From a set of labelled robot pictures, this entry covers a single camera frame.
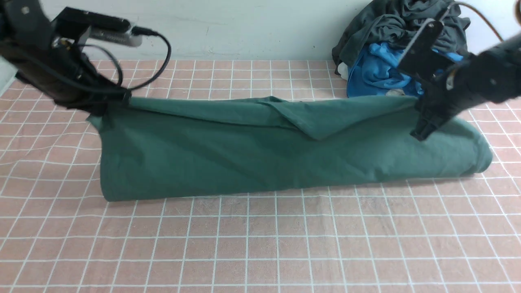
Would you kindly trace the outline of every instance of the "black cable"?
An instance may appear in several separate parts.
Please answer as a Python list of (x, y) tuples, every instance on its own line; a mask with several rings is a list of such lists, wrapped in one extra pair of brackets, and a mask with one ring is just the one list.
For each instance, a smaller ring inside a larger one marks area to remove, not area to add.
[(163, 62), (163, 65), (161, 66), (161, 68), (156, 72), (156, 74), (154, 74), (153, 77), (148, 79), (146, 82), (144, 82), (142, 84), (139, 84), (139, 85), (137, 85), (137, 86), (135, 86), (133, 88), (129, 88), (129, 90), (134, 91), (134, 90), (140, 89), (142, 87), (145, 87), (145, 86), (151, 84), (161, 74), (163, 74), (163, 71), (165, 71), (166, 67), (168, 66), (168, 62), (170, 61), (170, 57), (172, 55), (172, 46), (170, 45), (170, 42), (168, 42), (167, 38), (164, 35), (156, 32), (156, 31), (153, 31), (151, 29), (135, 27), (135, 28), (132, 29), (132, 33), (135, 34), (135, 35), (158, 36), (165, 42), (165, 44), (167, 46), (167, 53), (166, 53), (165, 61)]
[(99, 87), (85, 86), (79, 82), (76, 82), (72, 79), (65, 77), (64, 75), (55, 71), (53, 68), (49, 67), (47, 64), (41, 62), (40, 60), (38, 60), (37, 58), (34, 58), (33, 56), (31, 56), (29, 54), (27, 54), (24, 50), (18, 50), (18, 52), (20, 53), (20, 55), (25, 57), (27, 60), (40, 66), (43, 70), (47, 71), (48, 74), (52, 75), (59, 81), (65, 83), (71, 87), (77, 88), (79, 90), (90, 92), (90, 93), (96, 93), (96, 94), (125, 94), (127, 92), (125, 89), (114, 90), (111, 88), (103, 89), (103, 88), (99, 88)]
[(454, 1), (452, 2), (451, 4), (448, 5), (447, 7), (447, 10), (445, 11), (445, 14), (443, 14), (443, 16), (441, 17), (441, 19), (445, 18), (445, 16), (447, 16), (447, 14), (449, 14), (452, 6), (454, 5), (461, 5), (461, 6), (465, 6), (467, 7), (468, 9), (474, 11), (487, 25), (488, 27), (492, 30), (492, 32), (495, 34), (495, 36), (498, 37), (498, 39), (503, 42), (503, 38), (501, 37), (501, 35), (499, 34), (498, 30), (495, 29), (494, 25), (487, 19), (487, 17), (485, 17), (485, 15), (483, 15), (476, 7), (470, 5), (470, 4), (467, 4), (467, 3), (463, 3), (463, 2), (457, 2), (457, 1)]
[(165, 71), (166, 67), (168, 66), (168, 62), (170, 61), (170, 56), (172, 54), (172, 46), (170, 45), (170, 42), (168, 42), (166, 37), (163, 36), (162, 34), (155, 32), (153, 30), (147, 29), (147, 28), (140, 28), (140, 27), (134, 28), (133, 33), (135, 35), (158, 36), (166, 43), (168, 50), (167, 50), (165, 62), (163, 63), (163, 65), (161, 66), (159, 71), (156, 72), (156, 74), (152, 78), (150, 78), (148, 81), (146, 81), (136, 87), (129, 88), (129, 89), (114, 90), (111, 88), (103, 89), (103, 88), (99, 88), (99, 87), (85, 86), (79, 82), (76, 82), (75, 80), (65, 77), (64, 75), (55, 71), (53, 68), (49, 67), (47, 64), (41, 62), (40, 60), (38, 60), (37, 58), (34, 58), (33, 56), (31, 56), (29, 54), (27, 54), (24, 50), (18, 50), (18, 51), (19, 51), (20, 55), (25, 57), (27, 60), (40, 66), (43, 70), (47, 71), (48, 74), (52, 75), (59, 81), (65, 83), (71, 87), (75, 87), (82, 91), (86, 91), (86, 92), (90, 92), (90, 93), (97, 93), (97, 94), (126, 94), (128, 91), (134, 91), (134, 90), (140, 89), (140, 88), (145, 87), (145, 86), (149, 85), (150, 83), (154, 82), (163, 73), (163, 71)]
[(118, 59), (116, 59), (116, 57), (107, 49), (101, 47), (101, 46), (98, 46), (98, 45), (76, 45), (76, 47), (94, 47), (94, 48), (97, 48), (101, 51), (103, 51), (109, 58), (110, 60), (112, 61), (112, 63), (114, 64), (114, 66), (116, 67), (116, 70), (118, 71), (118, 83), (117, 85), (120, 87), (122, 84), (123, 84), (123, 70), (121, 69), (121, 66), (119, 65), (119, 62), (118, 62)]

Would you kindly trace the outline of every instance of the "white wall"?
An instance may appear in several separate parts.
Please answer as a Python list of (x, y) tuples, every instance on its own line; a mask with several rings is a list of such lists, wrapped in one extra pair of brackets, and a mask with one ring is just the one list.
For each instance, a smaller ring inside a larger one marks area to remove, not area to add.
[[(499, 31), (499, 34), (508, 39), (521, 32), (521, 26), (515, 21), (515, 0), (459, 0), (469, 3), (484, 14)], [(471, 19), (467, 29), (467, 45), (469, 51), (479, 53), (499, 43), (498, 38), (489, 29), (487, 24), (474, 12), (462, 7), (462, 17)]]
[[(330, 59), (331, 48), (370, 0), (41, 0), (119, 16), (163, 33), (173, 59)], [(150, 38), (139, 48), (107, 46), (119, 58), (161, 59)]]

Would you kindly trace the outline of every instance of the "black bracket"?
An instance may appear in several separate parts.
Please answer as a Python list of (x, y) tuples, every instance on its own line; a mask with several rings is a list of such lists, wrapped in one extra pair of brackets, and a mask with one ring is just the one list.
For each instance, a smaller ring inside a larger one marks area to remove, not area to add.
[(439, 70), (445, 71), (455, 64), (449, 58), (432, 50), (443, 31), (443, 23), (427, 19), (411, 40), (399, 61), (398, 70), (421, 84), (430, 83)]

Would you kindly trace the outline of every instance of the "white cloth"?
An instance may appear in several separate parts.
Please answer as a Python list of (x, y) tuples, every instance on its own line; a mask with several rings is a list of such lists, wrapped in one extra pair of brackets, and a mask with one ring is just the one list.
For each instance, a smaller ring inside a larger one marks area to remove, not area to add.
[(347, 80), (349, 77), (349, 67), (344, 63), (340, 63), (337, 68), (338, 73), (340, 73), (340, 77), (342, 79)]

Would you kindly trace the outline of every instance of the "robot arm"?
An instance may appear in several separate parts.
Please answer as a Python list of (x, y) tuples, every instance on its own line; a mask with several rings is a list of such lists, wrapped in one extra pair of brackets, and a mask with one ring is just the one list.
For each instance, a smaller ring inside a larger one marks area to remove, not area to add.
[(455, 64), (431, 49), (442, 30), (441, 20), (427, 20), (398, 66), (424, 88), (425, 94), (416, 104), (420, 118), (411, 132), (419, 141), (464, 110), (487, 102), (504, 103), (521, 95), (521, 33)]
[[(161, 37), (168, 54), (152, 79), (132, 89), (99, 74), (82, 52), (88, 38), (139, 46), (142, 35)], [(135, 27), (125, 19), (67, 7), (50, 21), (39, 0), (0, 3), (0, 56), (17, 68), (20, 81), (66, 108), (101, 116), (109, 103), (127, 103), (132, 90), (149, 84), (163, 72), (170, 54), (170, 44), (161, 34)]]

